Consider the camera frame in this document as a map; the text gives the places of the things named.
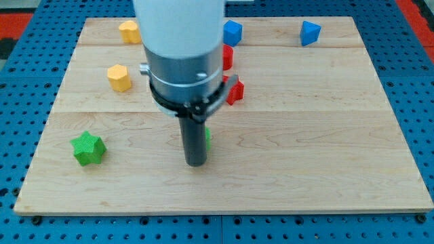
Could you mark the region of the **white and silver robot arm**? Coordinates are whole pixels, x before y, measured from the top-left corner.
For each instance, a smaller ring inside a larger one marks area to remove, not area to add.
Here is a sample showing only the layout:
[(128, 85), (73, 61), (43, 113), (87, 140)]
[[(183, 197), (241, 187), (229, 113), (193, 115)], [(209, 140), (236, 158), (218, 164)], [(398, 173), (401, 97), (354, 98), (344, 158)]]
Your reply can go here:
[(237, 83), (222, 78), (224, 0), (134, 0), (149, 76), (160, 109), (204, 123)]

